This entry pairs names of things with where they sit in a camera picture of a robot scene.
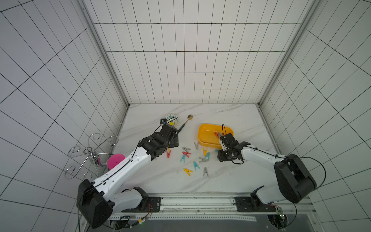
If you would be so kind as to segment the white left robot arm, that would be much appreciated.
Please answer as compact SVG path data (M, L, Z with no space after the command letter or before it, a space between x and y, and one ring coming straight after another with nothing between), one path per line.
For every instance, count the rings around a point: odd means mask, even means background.
M177 147L178 134L176 127L164 124L159 132L140 140L135 150L109 172L94 181L86 179L80 183L76 206L90 228L100 227L115 213L151 210L148 194L140 187L121 193L118 190L145 165L167 149Z

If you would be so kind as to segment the grey clothespin bottom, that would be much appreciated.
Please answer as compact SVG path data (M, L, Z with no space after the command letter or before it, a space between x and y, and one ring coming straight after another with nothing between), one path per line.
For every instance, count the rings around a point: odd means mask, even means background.
M204 167L204 169L203 169L203 176L204 177L208 177L209 176L207 167Z

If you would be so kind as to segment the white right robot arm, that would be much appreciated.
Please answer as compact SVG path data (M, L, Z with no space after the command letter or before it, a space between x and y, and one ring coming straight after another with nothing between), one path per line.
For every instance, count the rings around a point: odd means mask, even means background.
M231 161L239 164L251 161L275 174L270 185L261 185L251 193L257 203L268 205L272 202L288 200L294 204L317 189L317 183L301 158L295 154L273 155L260 150L248 142L239 143L231 133L219 135L222 147L217 158L220 162Z

